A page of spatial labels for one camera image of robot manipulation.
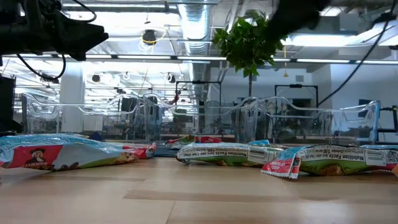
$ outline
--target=black equipment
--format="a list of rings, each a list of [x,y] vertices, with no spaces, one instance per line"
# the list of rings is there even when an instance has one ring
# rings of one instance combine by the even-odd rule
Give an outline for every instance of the black equipment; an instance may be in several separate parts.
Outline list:
[[[398,118],[397,118],[397,105],[393,105],[390,108],[381,108],[380,111],[391,111],[392,112],[392,122],[394,128],[378,128],[377,129],[377,142],[379,141],[379,133],[395,133],[398,134]]]
[[[0,136],[22,132],[22,126],[13,120],[14,88],[16,80],[0,77]]]
[[[315,100],[316,100],[316,106],[317,106],[317,108],[319,107],[319,97],[318,97],[318,86],[317,85],[301,85],[301,84],[290,84],[290,85],[275,85],[275,87],[274,87],[274,90],[275,90],[275,96],[277,96],[278,95],[278,87],[282,87],[282,86],[284,86],[284,87],[289,87],[289,88],[303,88],[303,87],[306,87],[306,88],[308,88],[308,87],[310,87],[310,88],[314,88],[315,89]]]
[[[145,33],[142,35],[142,39],[146,45],[152,46],[156,44],[156,36],[154,30],[145,30]]]
[[[0,59],[2,55],[56,51],[84,61],[87,51],[108,38],[104,27],[89,24],[96,18],[93,11],[93,19],[78,21],[67,18],[61,10],[58,0],[1,0]]]
[[[304,27],[315,29],[331,0],[280,0],[268,23],[268,35],[275,41]]]

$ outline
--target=white wall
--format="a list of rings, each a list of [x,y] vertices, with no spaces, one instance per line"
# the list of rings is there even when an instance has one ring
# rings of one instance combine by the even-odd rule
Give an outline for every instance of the white wall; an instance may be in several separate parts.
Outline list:
[[[354,70],[355,65],[332,65],[332,90]],[[333,108],[356,106],[359,99],[379,100],[381,108],[398,105],[398,66],[393,65],[362,65],[354,77],[333,96]],[[393,128],[392,112],[382,111],[380,127]],[[381,140],[398,141],[392,133],[380,134]]]
[[[211,69],[211,77],[212,80],[216,80],[219,73],[218,68]],[[274,71],[273,69],[269,70],[259,70],[259,76],[257,80],[252,83],[252,96],[263,98],[267,96],[274,96],[275,85],[290,85],[297,84],[295,79],[296,75],[303,75],[304,82],[300,83],[302,85],[311,85],[312,84],[312,76],[310,73],[307,73],[306,69],[287,69],[288,77],[284,77],[285,70],[280,69],[278,71]],[[308,91],[306,88],[302,89],[291,89],[279,87],[278,91],[280,92],[280,96],[284,96],[286,98],[303,98],[303,99],[315,99],[315,96],[311,91]],[[235,73],[233,68],[230,68],[224,78],[222,83],[222,92],[224,93],[221,96],[221,100],[226,103],[232,103],[233,101],[239,102],[238,97],[248,97],[249,96],[249,78],[243,77],[243,72],[239,71]],[[210,100],[218,101],[219,95],[214,89],[210,90]]]
[[[325,65],[312,73],[312,85],[318,86],[319,102],[331,93],[331,67]],[[332,100],[327,100],[320,108],[332,108]]]

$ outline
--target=wooden table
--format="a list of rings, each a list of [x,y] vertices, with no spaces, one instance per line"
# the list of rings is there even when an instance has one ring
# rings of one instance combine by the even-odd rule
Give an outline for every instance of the wooden table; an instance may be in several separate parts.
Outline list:
[[[0,223],[397,223],[388,173],[286,180],[172,158],[46,174],[0,169]]]

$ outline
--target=potted tree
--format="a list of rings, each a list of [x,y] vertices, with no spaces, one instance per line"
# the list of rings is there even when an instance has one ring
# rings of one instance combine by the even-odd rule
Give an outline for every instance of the potted tree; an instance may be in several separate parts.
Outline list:
[[[276,50],[282,50],[283,45],[280,40],[267,38],[268,20],[254,11],[249,12],[249,16],[251,22],[239,17],[230,33],[216,29],[212,43],[221,50],[221,56],[235,67],[235,72],[243,69],[243,77],[249,77],[251,96],[252,76],[259,75],[257,66],[265,63],[274,66],[272,56]]]

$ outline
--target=ceiling light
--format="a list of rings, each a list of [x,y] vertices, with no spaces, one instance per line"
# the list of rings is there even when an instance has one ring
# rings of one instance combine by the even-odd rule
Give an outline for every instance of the ceiling light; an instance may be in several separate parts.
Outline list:
[[[322,16],[338,16],[344,9],[345,7],[330,6],[326,7],[320,14]]]
[[[65,58],[70,58],[70,56],[69,55],[63,55],[63,56],[65,56]]]
[[[297,59],[297,62],[304,62],[304,63],[349,63],[349,60],[333,60],[333,59]]]
[[[110,55],[86,55],[86,58],[112,58]]]
[[[290,45],[304,47],[342,47],[350,41],[346,35],[296,35]]]
[[[179,60],[216,60],[225,61],[226,57],[196,57],[196,56],[178,56]]]
[[[63,4],[63,7],[81,7],[79,4]],[[142,7],[140,4],[85,4],[87,7]],[[161,4],[146,4],[145,7],[148,8],[162,8],[164,5]],[[176,9],[176,6],[169,6],[170,9]]]
[[[20,54],[21,57],[51,57],[49,54],[35,55],[35,54]]]
[[[275,62],[289,62],[289,58],[274,58]]]
[[[170,56],[156,56],[156,55],[118,55],[120,59],[149,59],[149,60],[170,60]]]
[[[370,65],[398,65],[398,61],[387,61],[387,60],[365,60],[363,64],[370,64]]]

